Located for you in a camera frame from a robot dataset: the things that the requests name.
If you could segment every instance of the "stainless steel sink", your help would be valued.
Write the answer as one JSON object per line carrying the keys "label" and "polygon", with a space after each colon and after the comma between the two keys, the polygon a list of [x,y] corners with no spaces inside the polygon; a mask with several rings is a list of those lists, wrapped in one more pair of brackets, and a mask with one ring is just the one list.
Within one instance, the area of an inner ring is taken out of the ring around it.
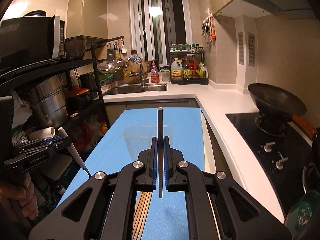
{"label": "stainless steel sink", "polygon": [[145,91],[167,91],[167,84],[159,85],[146,85],[142,87],[140,85],[127,86],[127,87],[115,87],[105,92],[103,95],[120,95],[120,94],[131,94],[131,93],[143,93]]}

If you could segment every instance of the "finger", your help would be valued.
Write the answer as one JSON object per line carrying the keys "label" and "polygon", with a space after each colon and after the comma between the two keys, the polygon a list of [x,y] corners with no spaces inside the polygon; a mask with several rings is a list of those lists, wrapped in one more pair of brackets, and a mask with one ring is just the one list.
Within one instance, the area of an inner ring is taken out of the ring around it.
{"label": "finger", "polygon": [[15,200],[23,200],[26,198],[27,192],[22,187],[17,187],[5,181],[0,181],[0,195]]}
{"label": "finger", "polygon": [[6,197],[0,196],[0,203],[4,209],[4,211],[7,213],[8,217],[13,223],[18,223],[19,217],[14,210],[13,206],[11,205],[10,199]]}
{"label": "finger", "polygon": [[23,179],[23,187],[24,187],[25,189],[27,189],[27,188],[29,187],[30,183],[31,183],[30,174],[29,174],[29,173],[26,173],[26,174],[24,175],[24,179]]}
{"label": "finger", "polygon": [[27,192],[26,198],[24,200],[19,201],[20,206],[23,207],[30,202],[30,200],[33,197],[34,190],[35,190],[35,185],[31,182],[29,187],[26,189],[26,192]]}
{"label": "finger", "polygon": [[36,196],[33,195],[32,199],[29,203],[27,203],[23,208],[21,208],[21,212],[23,216],[30,216],[35,209],[38,209]]}
{"label": "finger", "polygon": [[29,216],[29,218],[30,218],[31,220],[33,220],[33,219],[36,219],[38,215],[39,215],[39,210],[38,210],[38,207],[37,207],[37,208],[33,211],[33,213]]}

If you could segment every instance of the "chrome faucet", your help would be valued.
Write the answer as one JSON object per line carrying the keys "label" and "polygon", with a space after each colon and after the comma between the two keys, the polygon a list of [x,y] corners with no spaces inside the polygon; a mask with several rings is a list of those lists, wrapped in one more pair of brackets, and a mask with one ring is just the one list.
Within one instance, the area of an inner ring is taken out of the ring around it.
{"label": "chrome faucet", "polygon": [[140,76],[141,86],[144,87],[145,83],[149,83],[149,80],[143,77],[143,75],[145,75],[146,73],[143,71],[142,59],[138,55],[131,55],[130,57],[128,57],[127,63],[125,64],[125,68],[124,68],[125,71],[129,70],[129,60],[131,60],[131,62],[133,63],[140,64],[139,76]]}

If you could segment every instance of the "wok handle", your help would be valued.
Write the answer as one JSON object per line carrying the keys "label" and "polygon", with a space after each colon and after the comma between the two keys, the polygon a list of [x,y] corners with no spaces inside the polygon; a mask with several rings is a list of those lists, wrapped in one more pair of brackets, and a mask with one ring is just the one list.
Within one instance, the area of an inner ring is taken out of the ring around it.
{"label": "wok handle", "polygon": [[309,122],[307,122],[305,119],[298,115],[292,116],[292,122],[298,126],[301,131],[304,132],[305,135],[309,137],[310,140],[314,140],[316,138],[316,135],[318,134],[316,128],[314,128]]}

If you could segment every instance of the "white spoon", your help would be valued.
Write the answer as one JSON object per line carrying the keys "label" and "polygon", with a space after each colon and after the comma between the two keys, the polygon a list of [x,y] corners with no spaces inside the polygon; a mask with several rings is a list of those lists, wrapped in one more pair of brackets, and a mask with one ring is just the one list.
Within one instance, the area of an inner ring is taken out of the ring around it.
{"label": "white spoon", "polygon": [[127,53],[127,49],[126,49],[126,48],[125,48],[125,46],[124,46],[123,39],[121,39],[121,43],[122,43],[122,50],[121,50],[121,53],[122,53],[122,54],[125,54],[125,53]]}

